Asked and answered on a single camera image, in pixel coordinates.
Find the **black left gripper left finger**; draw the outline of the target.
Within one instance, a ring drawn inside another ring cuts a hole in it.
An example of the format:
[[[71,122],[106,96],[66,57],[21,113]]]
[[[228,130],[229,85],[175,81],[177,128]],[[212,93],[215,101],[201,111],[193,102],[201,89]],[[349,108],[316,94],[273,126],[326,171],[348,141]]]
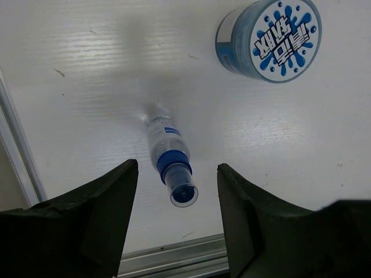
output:
[[[117,276],[138,176],[129,159],[58,197],[1,212],[1,276]]]

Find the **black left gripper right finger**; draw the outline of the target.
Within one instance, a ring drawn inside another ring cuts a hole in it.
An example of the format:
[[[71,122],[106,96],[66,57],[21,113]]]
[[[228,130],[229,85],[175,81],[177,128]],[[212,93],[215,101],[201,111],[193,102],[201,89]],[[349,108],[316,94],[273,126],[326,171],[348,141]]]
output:
[[[217,187],[231,277],[370,276],[369,200],[338,200],[311,211],[225,163]]]

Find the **small glue bottle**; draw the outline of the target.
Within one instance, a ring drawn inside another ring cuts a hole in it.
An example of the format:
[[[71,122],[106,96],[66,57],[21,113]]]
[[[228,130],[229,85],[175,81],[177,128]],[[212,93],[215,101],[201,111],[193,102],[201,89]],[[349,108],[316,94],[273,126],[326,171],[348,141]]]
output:
[[[171,113],[151,105],[144,116],[150,161],[169,191],[172,205],[185,208],[199,195],[192,179],[190,150]]]

